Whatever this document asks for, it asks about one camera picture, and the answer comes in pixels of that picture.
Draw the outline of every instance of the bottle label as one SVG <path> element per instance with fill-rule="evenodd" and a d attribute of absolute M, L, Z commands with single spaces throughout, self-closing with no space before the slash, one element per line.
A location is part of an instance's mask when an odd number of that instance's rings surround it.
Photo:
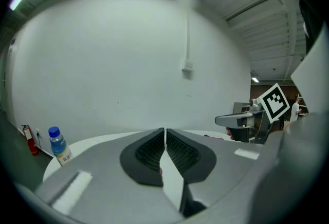
<path fill-rule="evenodd" d="M 69 162 L 73 158 L 71 149 L 68 146 L 68 144 L 66 145 L 65 150 L 60 155 L 57 155 L 56 158 L 59 161 L 61 166 L 65 165 L 67 162 Z"/>

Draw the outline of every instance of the white wall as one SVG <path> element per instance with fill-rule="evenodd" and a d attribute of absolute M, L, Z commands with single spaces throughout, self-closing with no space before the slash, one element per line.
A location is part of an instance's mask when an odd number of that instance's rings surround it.
<path fill-rule="evenodd" d="M 224 132 L 214 118 L 249 100 L 250 68 L 221 22 L 190 13 L 194 73 L 185 76 L 185 18 L 171 0 L 67 0 L 44 9 L 26 24 L 15 60 L 17 125 L 40 129 L 49 153 L 51 126 L 69 143 L 156 127 Z"/>

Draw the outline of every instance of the fire extinguisher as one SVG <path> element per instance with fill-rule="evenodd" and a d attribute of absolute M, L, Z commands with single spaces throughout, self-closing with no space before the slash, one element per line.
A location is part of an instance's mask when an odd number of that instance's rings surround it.
<path fill-rule="evenodd" d="M 24 132 L 24 135 L 26 137 L 27 144 L 30 148 L 32 156 L 37 156 L 39 154 L 39 151 L 36 148 L 35 142 L 32 138 L 32 132 L 31 132 L 30 126 L 28 126 L 27 124 L 23 124 L 22 126 L 23 126 L 23 132 Z"/>

